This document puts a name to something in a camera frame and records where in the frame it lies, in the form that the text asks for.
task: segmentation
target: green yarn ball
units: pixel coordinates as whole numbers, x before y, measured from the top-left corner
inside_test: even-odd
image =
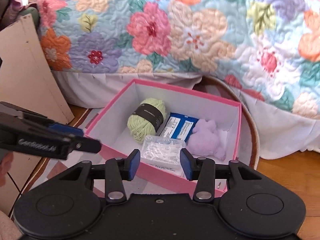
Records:
[[[162,113],[163,120],[165,119],[167,113],[165,111],[165,105],[162,100],[158,100],[155,98],[147,98],[146,100],[143,100],[140,104],[149,104],[154,106]],[[153,127],[153,125],[146,119],[136,114],[130,115],[128,119],[128,128],[133,138],[140,143],[143,142],[144,138],[147,135],[156,135],[156,130]]]

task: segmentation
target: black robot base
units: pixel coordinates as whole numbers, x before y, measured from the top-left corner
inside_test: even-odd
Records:
[[[188,194],[127,199],[122,180],[133,179],[139,150],[104,165],[82,161],[17,201],[21,239],[299,239],[306,208],[290,190],[237,160],[220,165],[182,149],[180,162],[187,179],[198,180],[192,199]],[[105,198],[92,192],[95,179],[105,180]],[[215,179],[227,180],[220,198],[214,198]]]

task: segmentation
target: purple plush toy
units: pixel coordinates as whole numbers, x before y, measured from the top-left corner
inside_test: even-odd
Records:
[[[192,130],[188,140],[187,150],[198,156],[214,156],[222,161],[226,153],[221,146],[217,125],[214,120],[200,119]]]

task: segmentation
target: metal screw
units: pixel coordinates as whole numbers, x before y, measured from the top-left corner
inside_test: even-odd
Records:
[[[200,191],[200,192],[198,192],[197,194],[196,194],[196,197],[198,198],[198,199],[209,199],[209,198],[211,198],[212,197],[212,194],[210,193],[210,192],[208,192],[208,191]]]
[[[112,191],[108,194],[108,198],[113,199],[113,200],[118,200],[123,198],[123,193],[120,191]]]

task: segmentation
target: floral quilt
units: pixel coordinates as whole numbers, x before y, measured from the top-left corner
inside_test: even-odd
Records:
[[[320,0],[37,4],[53,70],[200,72],[280,109],[320,117]]]

